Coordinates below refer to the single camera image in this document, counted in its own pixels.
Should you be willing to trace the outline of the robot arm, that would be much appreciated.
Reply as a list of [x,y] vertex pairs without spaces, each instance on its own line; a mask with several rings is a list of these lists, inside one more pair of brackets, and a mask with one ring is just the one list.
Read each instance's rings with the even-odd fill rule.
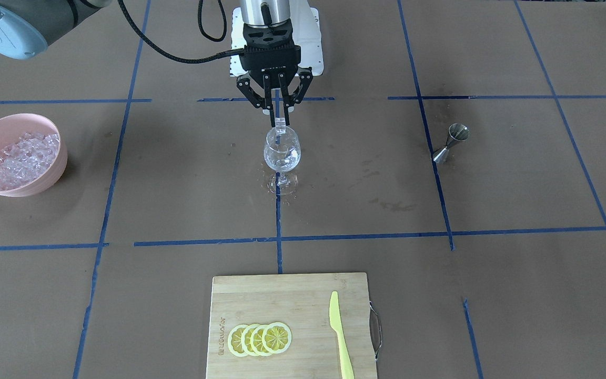
[[[109,1],[0,1],[0,54],[36,57]],[[230,74],[254,108],[276,125],[272,92],[280,91],[284,119],[304,99],[324,62],[318,12],[307,1],[242,1],[233,15],[233,47],[204,58],[173,55],[145,36],[124,2],[118,6],[135,34],[157,53],[185,64],[231,58]]]

